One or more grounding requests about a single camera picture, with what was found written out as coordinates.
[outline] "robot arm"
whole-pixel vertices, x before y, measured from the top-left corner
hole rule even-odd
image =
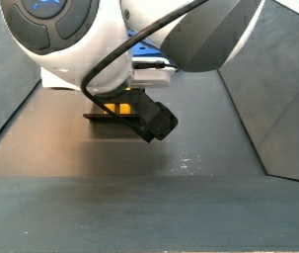
[[[21,48],[43,68],[43,82],[81,87],[150,142],[169,135],[177,118],[143,90],[126,91],[137,83],[133,43],[150,36],[182,70],[218,69],[244,46],[264,2],[0,0],[0,6]],[[127,27],[139,32],[130,40]],[[115,115],[105,107],[111,102],[133,105],[141,121],[134,124]]]

